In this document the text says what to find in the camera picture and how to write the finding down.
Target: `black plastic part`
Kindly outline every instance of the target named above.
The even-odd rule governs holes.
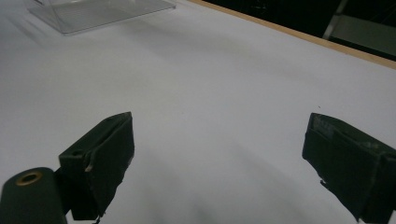
[[[311,114],[303,158],[357,220],[389,222],[395,208],[395,149],[339,119]]]
[[[104,119],[59,156],[64,207],[74,220],[102,217],[134,156],[131,113]]]
[[[67,223],[51,169],[27,170],[6,182],[0,202],[0,223]]]

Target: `white table surface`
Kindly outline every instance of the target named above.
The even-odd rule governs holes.
[[[1,184],[124,111],[135,157],[101,223],[352,224],[302,159],[309,115],[396,147],[396,71],[184,0],[74,36],[0,2]]]

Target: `transparent plastic tray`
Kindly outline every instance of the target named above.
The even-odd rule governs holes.
[[[24,0],[27,9],[64,35],[176,7],[174,0]]]

